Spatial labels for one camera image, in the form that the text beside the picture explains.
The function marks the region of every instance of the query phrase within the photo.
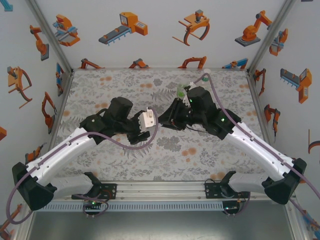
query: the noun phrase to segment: conveyor illustration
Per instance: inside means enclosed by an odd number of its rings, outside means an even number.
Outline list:
[[[148,26],[140,21],[138,21],[138,16],[132,12],[122,12],[120,13],[121,25],[106,35],[99,38],[99,42],[103,44],[114,43],[115,40],[120,39],[126,34],[133,34],[135,32],[145,36],[148,34]]]
[[[299,92],[299,103],[303,104],[308,99],[309,86],[312,83],[312,74],[308,68],[306,68],[300,76],[281,68],[280,77],[286,81],[287,84],[295,86],[295,90]]]

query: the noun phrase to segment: orange robot arm illustration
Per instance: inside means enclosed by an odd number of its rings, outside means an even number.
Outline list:
[[[266,80],[266,69],[262,69],[261,71],[255,70],[253,74],[254,82],[257,83],[260,80],[260,76],[262,75],[262,86],[259,92],[259,96],[264,93],[265,91],[265,80]]]
[[[81,60],[81,67],[79,67],[79,69],[86,69],[88,65],[91,66],[91,67],[93,67],[93,68],[95,68],[95,69],[104,69],[104,67],[100,67],[99,65],[97,65],[97,64],[89,61],[89,60],[86,59],[86,58],[83,58],[83,59]]]
[[[276,142],[276,135],[278,132],[278,120],[281,113],[278,109],[270,108],[270,104],[267,104],[264,107],[264,116],[267,123],[269,123],[269,121],[271,120],[271,114],[273,114],[272,129],[274,132],[274,142]]]
[[[261,23],[267,25],[267,29],[269,29],[272,24],[272,21],[269,18],[267,18],[265,14],[266,11],[264,10],[259,12],[255,16],[256,21],[254,25],[246,27],[243,31],[243,36],[236,38],[235,41],[244,47],[259,42],[261,39],[257,37],[256,33],[258,32]]]
[[[52,131],[56,116],[55,115],[50,116],[49,114],[47,114],[47,112],[46,112],[46,103],[47,103],[47,101],[52,106],[54,114],[57,114],[57,109],[56,109],[55,104],[51,100],[51,97],[49,96],[49,94],[45,91],[44,92],[44,99],[42,101],[41,111],[42,111],[42,114],[44,116],[45,124],[48,126],[48,134],[50,134],[51,131]]]
[[[41,61],[44,61],[49,58],[49,44],[44,44],[42,42],[41,38],[38,35],[38,33],[41,33],[41,32],[42,31],[40,27],[33,27],[32,25],[30,25],[30,33],[33,34],[36,39],[35,41],[36,49],[38,49],[38,51],[41,53],[40,55]]]
[[[32,153],[26,153],[25,156],[25,164],[27,165],[28,163],[36,160],[41,153],[41,149],[46,145],[47,143],[43,143],[41,146],[38,146],[36,150],[34,150]]]
[[[129,69],[134,69],[136,66],[138,66],[140,69],[149,69],[150,68],[147,64],[144,63],[144,61],[141,58],[139,58],[138,60],[134,61],[130,65]]]
[[[181,66],[178,67],[178,69],[186,69],[188,63],[191,63],[191,62],[199,62],[199,65],[197,68],[202,69],[206,63],[206,60],[207,60],[206,56],[204,56],[204,57],[191,57],[191,58],[184,60],[184,62],[182,63]]]

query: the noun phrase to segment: wallpaper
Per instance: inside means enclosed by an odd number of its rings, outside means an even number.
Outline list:
[[[176,97],[178,83],[193,82],[201,74],[197,70],[178,69],[78,70],[65,105],[56,144],[71,134],[87,116],[107,108],[115,97],[121,96],[133,102],[129,117],[148,106],[154,107],[161,115]],[[215,71],[211,76],[224,106],[239,115],[261,136],[246,73]],[[125,135],[113,138],[129,145]],[[222,179],[231,170],[262,172],[241,150],[215,136],[189,129],[176,131],[160,127],[154,141],[144,149],[127,150],[103,141],[82,153],[58,177],[91,171],[100,180],[194,181]]]
[[[203,56],[210,68],[245,58],[249,65],[284,2],[37,1],[72,68],[83,58],[105,68],[139,58],[151,68],[177,68]]]
[[[319,14],[319,8],[320,1],[296,1],[257,68],[258,71],[266,71],[265,90],[260,102],[263,107],[270,106],[273,112],[269,114],[270,111],[265,108],[265,117],[270,119],[268,131],[271,139],[276,133],[274,147],[291,158],[303,159],[307,164],[304,176],[318,191],[320,48],[315,39],[320,36],[320,28],[314,19]],[[263,85],[261,77],[256,83],[258,91]],[[295,201],[319,224],[319,198],[308,184],[299,184],[295,194]],[[306,223],[320,239],[319,228],[310,221]]]
[[[26,1],[0,1],[0,224],[6,217],[6,203],[15,183],[12,167],[33,161],[47,152],[53,118],[60,111],[63,96],[57,94],[57,63],[60,61]],[[20,210],[23,198],[16,192],[10,213]],[[0,232],[16,229],[10,224]]]

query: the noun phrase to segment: black mount bracket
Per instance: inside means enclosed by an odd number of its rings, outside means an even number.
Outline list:
[[[221,190],[220,182],[207,182],[204,184],[206,199],[247,199],[249,193],[244,191],[241,193],[233,191],[233,194],[225,196]]]
[[[115,183],[101,183],[100,185],[100,196],[98,199],[101,200],[113,200],[117,196],[117,184]],[[82,198],[72,195],[71,199],[82,200]]]

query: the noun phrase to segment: metal frame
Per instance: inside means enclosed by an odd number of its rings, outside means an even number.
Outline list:
[[[221,68],[221,67],[203,67],[203,68],[196,68],[196,67],[188,67],[188,68],[172,68],[172,67],[159,67],[159,68],[121,68],[121,67],[108,67],[108,68],[75,68],[74,72],[77,71],[123,71],[123,70],[130,70],[130,71],[199,71],[199,73],[204,73],[204,69],[210,69],[211,71],[231,71],[231,72],[246,72],[246,69],[240,68]]]
[[[54,121],[54,124],[53,124],[52,137],[51,137],[51,140],[49,143],[48,151],[54,148],[55,141],[56,141],[57,134],[58,134],[58,130],[59,130],[59,126],[60,126],[60,122],[61,122],[64,110],[66,107],[66,103],[67,103],[67,99],[69,96],[69,91],[70,91],[73,79],[74,79],[74,72],[72,72],[71,76],[67,75],[67,78],[62,80],[62,81],[65,81],[65,87],[63,90],[63,94],[62,94],[63,99],[62,99],[61,106],[59,108],[59,113],[58,113],[58,115]]]
[[[291,8],[293,5],[297,2],[297,0],[285,0],[283,3],[281,9],[279,10],[277,16],[275,17],[271,28],[269,29],[267,35],[262,41],[261,47],[258,49],[258,52],[256,53],[255,57],[252,60],[252,63],[249,67],[249,75],[252,76],[255,73],[255,70],[258,67],[258,64],[268,51],[268,48],[272,44],[275,37],[278,35],[279,29],[286,19],[287,15],[289,14]]]
[[[82,213],[83,201],[52,201],[37,212]],[[101,212],[106,204],[97,205],[86,212]],[[108,201],[108,213],[111,212],[183,212],[183,211],[223,211],[222,201]]]
[[[222,69],[222,68],[211,68],[213,71],[243,71],[243,69]],[[95,69],[95,71],[103,71],[104,69]],[[146,71],[146,69],[131,69],[132,71]],[[87,69],[77,69],[77,71],[88,71]],[[59,123],[62,118],[63,110],[65,108],[67,98],[69,95],[70,87],[74,73],[68,79],[67,86],[65,88],[65,93],[63,96],[61,111],[57,116],[56,125],[53,129],[53,135],[50,142],[50,149],[53,147],[58,129]],[[271,143],[269,134],[267,131],[267,124],[264,118],[263,109],[258,97],[257,90],[255,88],[255,82],[252,75],[247,75],[247,81],[249,84],[249,89],[252,95],[253,103],[256,108],[257,117],[260,123],[261,132],[263,138],[266,142]],[[206,193],[204,188],[204,181],[108,181],[108,183],[116,183],[117,194],[116,199],[111,200],[115,203],[127,203],[127,202],[220,202],[221,199],[206,199]],[[251,201],[271,201],[265,194],[252,193]],[[56,201],[72,203],[76,200],[71,199],[71,197],[65,197],[63,199],[57,199]],[[288,223],[290,223],[292,229],[292,235],[296,240],[308,239],[307,229],[303,228],[302,218],[296,211],[292,211],[293,206],[290,203],[286,206]],[[33,219],[30,217],[27,221],[20,225],[16,236],[13,240],[26,239],[29,229],[32,227]]]

